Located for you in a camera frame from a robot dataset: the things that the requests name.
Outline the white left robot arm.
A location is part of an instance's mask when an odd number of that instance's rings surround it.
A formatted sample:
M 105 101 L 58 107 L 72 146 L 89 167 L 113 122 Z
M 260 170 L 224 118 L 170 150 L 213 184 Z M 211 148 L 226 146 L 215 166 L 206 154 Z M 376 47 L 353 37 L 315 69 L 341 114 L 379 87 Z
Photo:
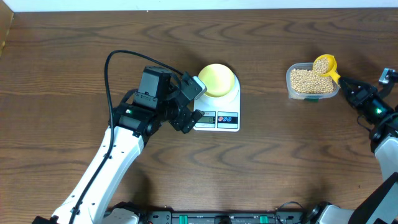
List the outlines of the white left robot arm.
M 204 92 L 198 77 L 146 66 L 139 88 L 112 108 L 100 148 L 75 189 L 49 219 L 37 216 L 34 223 L 103 223 L 111 198 L 149 138 L 165 121 L 188 133 L 204 115 L 188 105 Z

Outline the yellow measuring scoop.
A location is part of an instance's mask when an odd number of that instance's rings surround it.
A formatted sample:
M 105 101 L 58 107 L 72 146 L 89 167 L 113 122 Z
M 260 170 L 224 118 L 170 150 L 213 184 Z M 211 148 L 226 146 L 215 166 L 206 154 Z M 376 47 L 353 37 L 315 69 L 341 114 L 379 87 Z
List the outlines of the yellow measuring scoop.
M 319 56 L 318 58 L 315 59 L 318 60 L 320 58 L 326 57 L 329 60 L 329 71 L 323 75 L 319 75 L 321 77 L 330 77 L 337 85 L 338 85 L 338 80 L 340 79 L 340 75 L 337 73 L 336 69 L 337 69 L 337 62 L 335 60 L 335 57 L 333 55 L 330 54 L 324 54 Z

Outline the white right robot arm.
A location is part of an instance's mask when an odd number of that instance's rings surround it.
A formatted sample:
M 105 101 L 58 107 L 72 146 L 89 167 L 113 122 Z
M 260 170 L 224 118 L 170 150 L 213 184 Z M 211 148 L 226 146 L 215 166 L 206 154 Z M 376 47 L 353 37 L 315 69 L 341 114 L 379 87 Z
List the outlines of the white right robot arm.
M 381 168 L 383 183 L 356 209 L 321 203 L 305 223 L 397 223 L 397 108 L 383 101 L 389 94 L 366 82 L 341 77 L 338 84 L 349 105 L 374 127 L 371 151 Z

